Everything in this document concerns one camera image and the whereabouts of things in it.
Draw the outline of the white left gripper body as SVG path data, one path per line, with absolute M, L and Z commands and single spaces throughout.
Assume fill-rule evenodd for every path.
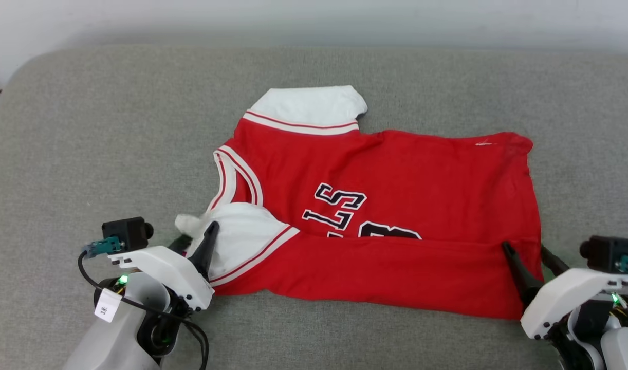
M 110 254 L 108 258 L 121 268 L 136 268 L 184 298 L 194 311 L 208 309 L 214 290 L 203 274 L 184 256 L 164 246 L 144 248 L 127 253 Z

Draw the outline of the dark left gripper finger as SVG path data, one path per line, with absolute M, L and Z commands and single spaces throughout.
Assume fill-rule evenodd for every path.
M 190 262 L 206 281 L 209 280 L 209 267 L 212 262 L 218 232 L 218 222 L 211 222 L 208 227 L 206 227 L 202 240 L 197 244 L 196 250 L 190 255 Z
M 192 237 L 189 235 L 180 235 L 170 243 L 169 250 L 175 251 L 175 253 L 180 255 L 187 255 L 192 240 Z

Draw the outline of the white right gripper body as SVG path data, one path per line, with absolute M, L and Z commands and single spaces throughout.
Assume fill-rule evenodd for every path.
M 521 318 L 521 327 L 530 339 L 548 335 L 554 323 L 587 302 L 603 305 L 599 318 L 615 307 L 613 293 L 628 283 L 628 274 L 610 274 L 587 268 L 570 268 L 544 284 Z

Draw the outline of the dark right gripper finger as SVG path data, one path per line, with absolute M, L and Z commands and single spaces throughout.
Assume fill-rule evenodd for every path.
M 540 288 L 542 288 L 543 281 L 535 278 L 528 269 L 526 269 L 518 251 L 516 251 L 516 248 L 514 248 L 509 241 L 502 243 L 502 249 L 521 302 L 523 304 L 530 304 L 537 296 Z
M 570 269 L 560 257 L 554 255 L 546 246 L 541 246 L 541 261 L 554 276 L 560 276 Z

